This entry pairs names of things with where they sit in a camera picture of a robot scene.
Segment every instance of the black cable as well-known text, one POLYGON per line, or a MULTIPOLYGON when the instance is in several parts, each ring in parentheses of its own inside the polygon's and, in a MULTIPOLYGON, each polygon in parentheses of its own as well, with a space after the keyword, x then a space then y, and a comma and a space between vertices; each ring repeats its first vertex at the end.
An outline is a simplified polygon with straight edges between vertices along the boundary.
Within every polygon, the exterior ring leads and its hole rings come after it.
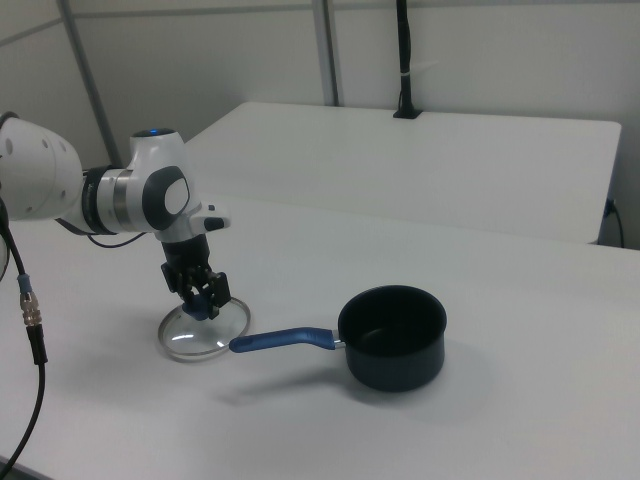
MULTIPOLYGON (((1 199, 0 210, 6 210, 1 199)), ((27 336, 29 337, 29 343, 31 344, 33 362, 38 366, 38 395, 36 396, 36 404, 33 408, 33 413, 31 414, 29 425, 27 426, 27 429, 22 436, 22 440, 20 440, 20 443, 18 444, 15 452, 13 453, 7 464, 4 466, 4 468, 0 471, 0 480, 5 478, 9 474, 9 472, 13 468, 13 465, 16 463, 18 457, 22 453, 22 450, 24 450, 24 447, 29 441, 29 437, 31 437, 33 429, 36 426, 36 422, 38 421, 38 416, 40 415, 40 410, 42 408, 42 400, 44 398, 44 364, 47 363, 47 353, 44 347, 44 334, 42 333, 42 324, 40 323, 42 319, 40 318, 38 301, 35 294, 33 293, 33 290, 31 289, 29 276, 24 270, 24 264, 22 263, 20 252, 18 252, 18 248, 16 247, 13 235, 11 234, 11 230, 9 229, 8 215, 6 215, 6 211, 3 211, 2 213, 3 215, 0 215, 2 217, 0 219, 0 234, 7 244, 7 248, 13 255, 13 261, 15 262, 19 273, 18 284, 20 285, 20 307, 23 311, 25 323, 27 323, 27 336)))
POLYGON ((136 240, 138 240, 143 235, 146 235, 146 233, 147 232, 143 232, 140 235, 136 235, 132 239, 127 240, 126 242, 116 243, 115 245, 107 245, 105 243, 100 243, 96 239, 93 238, 93 235, 87 235, 87 238, 91 241, 91 243, 93 243, 94 245, 97 245, 99 247, 102 247, 102 248, 120 248, 120 247, 124 247, 125 245, 129 245, 130 243, 135 242, 136 240))
POLYGON ((618 229, 620 230, 620 248, 624 248, 624 232, 622 231, 622 220, 620 219, 620 213, 618 212, 618 207, 613 205, 611 207, 611 211, 615 214, 618 219, 618 229))
POLYGON ((18 248, 16 247, 16 242, 13 239, 13 235, 11 235, 11 230, 9 230, 6 225, 2 224, 2 222, 0 222, 0 229, 2 229, 0 234, 2 235, 2 238, 4 238, 4 241, 7 244, 7 248, 11 252, 11 255, 13 255, 13 261, 15 262, 16 268, 18 269, 18 274, 25 275, 24 264, 22 263, 22 258, 20 257, 20 253, 18 252, 18 248))
POLYGON ((22 436, 22 440, 20 440, 20 444, 16 451, 13 453, 7 464, 4 466, 2 471, 0 471, 0 480, 5 478, 13 465, 18 460, 18 457, 22 453, 25 445, 29 441, 29 437, 33 432, 33 428, 36 426, 36 422, 38 421, 38 415, 40 415, 40 409, 42 408, 42 399, 44 398, 44 385, 45 385, 45 373, 44 373, 44 363, 38 365, 38 396, 36 397, 36 405, 33 407, 33 413, 31 414, 31 420, 29 421, 29 425, 27 426, 27 430, 24 432, 22 436))

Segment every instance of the cable connector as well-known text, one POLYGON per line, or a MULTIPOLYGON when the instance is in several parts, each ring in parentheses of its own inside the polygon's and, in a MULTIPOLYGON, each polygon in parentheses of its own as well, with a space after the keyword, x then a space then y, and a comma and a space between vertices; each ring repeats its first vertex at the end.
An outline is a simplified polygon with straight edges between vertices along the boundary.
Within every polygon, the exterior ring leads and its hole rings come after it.
POLYGON ((20 294, 20 308, 22 309, 24 324, 27 327, 35 327, 42 323, 40 305, 38 304, 38 298, 34 292, 20 294))
POLYGON ((47 358, 47 350, 44 348, 42 325, 27 327, 27 336, 29 337, 29 343, 31 343, 34 365, 44 365, 49 359, 47 358))
POLYGON ((22 318, 27 327, 35 327, 42 323, 40 315, 40 305, 38 297, 36 297, 33 288, 31 288, 31 280, 29 275, 18 275, 18 285, 20 286, 20 308, 22 309, 22 318))
POLYGON ((609 215, 611 215, 611 212, 615 211, 615 209, 616 209, 616 199, 607 198, 607 201, 604 204, 604 214, 602 215, 602 217, 607 218, 609 215))

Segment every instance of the pot handle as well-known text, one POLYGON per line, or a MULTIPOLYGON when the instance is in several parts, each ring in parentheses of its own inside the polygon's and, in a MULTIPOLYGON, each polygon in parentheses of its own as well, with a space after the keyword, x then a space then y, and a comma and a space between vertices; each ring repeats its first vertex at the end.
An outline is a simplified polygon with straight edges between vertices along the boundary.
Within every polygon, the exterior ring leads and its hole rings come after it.
POLYGON ((335 350, 344 346, 337 330, 305 327, 234 338, 229 342, 229 350, 235 353, 243 353, 293 345, 295 343, 310 343, 327 350, 335 350))

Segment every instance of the white table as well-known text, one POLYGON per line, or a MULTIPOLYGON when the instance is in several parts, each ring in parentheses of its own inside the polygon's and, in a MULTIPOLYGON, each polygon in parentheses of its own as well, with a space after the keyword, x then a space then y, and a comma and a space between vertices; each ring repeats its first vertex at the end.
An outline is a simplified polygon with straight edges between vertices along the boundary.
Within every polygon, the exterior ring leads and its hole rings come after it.
MULTIPOLYGON (((150 236, 102 250, 16 223, 50 362, 21 463, 74 479, 629 479, 640 472, 640 254, 381 217, 221 199, 213 265, 253 332, 333 328, 369 287, 444 304, 440 375, 407 394, 359 385, 344 352, 292 346, 200 364, 156 344, 177 304, 150 236)), ((36 389, 15 270, 0 288, 0 454, 36 389)))
POLYGON ((598 238, 620 125, 246 103, 188 143, 199 188, 578 243, 598 238))

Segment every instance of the black stand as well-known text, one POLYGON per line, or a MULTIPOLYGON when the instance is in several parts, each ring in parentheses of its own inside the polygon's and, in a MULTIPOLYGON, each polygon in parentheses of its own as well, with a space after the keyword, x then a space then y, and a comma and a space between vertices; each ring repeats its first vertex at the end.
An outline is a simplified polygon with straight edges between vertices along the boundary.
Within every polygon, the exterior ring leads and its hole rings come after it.
POLYGON ((393 114, 393 117, 413 120, 422 113, 422 110, 416 110, 411 101, 411 32, 407 18, 407 0, 396 0, 396 10, 398 12, 401 90, 398 111, 393 114))

